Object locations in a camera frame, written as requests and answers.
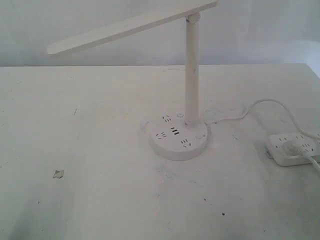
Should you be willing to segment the white desk lamp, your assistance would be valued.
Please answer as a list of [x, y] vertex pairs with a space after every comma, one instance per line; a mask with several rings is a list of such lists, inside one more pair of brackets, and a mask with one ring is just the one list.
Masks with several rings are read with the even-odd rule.
[[50, 56], [84, 51], [184, 18], [186, 24], [185, 95], [183, 114], [163, 114], [151, 124], [149, 144], [165, 159], [187, 161], [199, 156], [208, 142], [208, 128], [199, 111], [199, 21], [216, 0], [179, 0], [169, 8], [137, 15], [50, 44]]

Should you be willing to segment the small torn paper scrap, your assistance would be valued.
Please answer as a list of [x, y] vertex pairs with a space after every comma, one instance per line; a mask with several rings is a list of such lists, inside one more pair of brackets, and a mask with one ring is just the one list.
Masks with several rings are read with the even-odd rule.
[[56, 170], [53, 174], [53, 179], [61, 179], [64, 177], [64, 170]]

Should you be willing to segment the white plug in strip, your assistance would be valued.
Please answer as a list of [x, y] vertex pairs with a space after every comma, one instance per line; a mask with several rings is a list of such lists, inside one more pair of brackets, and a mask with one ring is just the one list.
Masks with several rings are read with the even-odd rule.
[[305, 150], [299, 145], [297, 141], [287, 141], [282, 145], [283, 151], [288, 156], [301, 156]]

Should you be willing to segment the white power strip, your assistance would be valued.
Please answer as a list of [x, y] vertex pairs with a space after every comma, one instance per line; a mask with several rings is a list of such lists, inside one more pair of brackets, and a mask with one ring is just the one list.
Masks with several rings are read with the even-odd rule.
[[288, 155], [284, 150], [284, 144], [288, 141], [294, 141], [298, 147], [304, 150], [308, 156], [312, 157], [318, 163], [320, 162], [320, 140], [312, 139], [298, 132], [274, 134], [266, 139], [266, 148], [275, 162], [282, 166], [298, 166], [311, 164], [311, 162], [299, 155]]

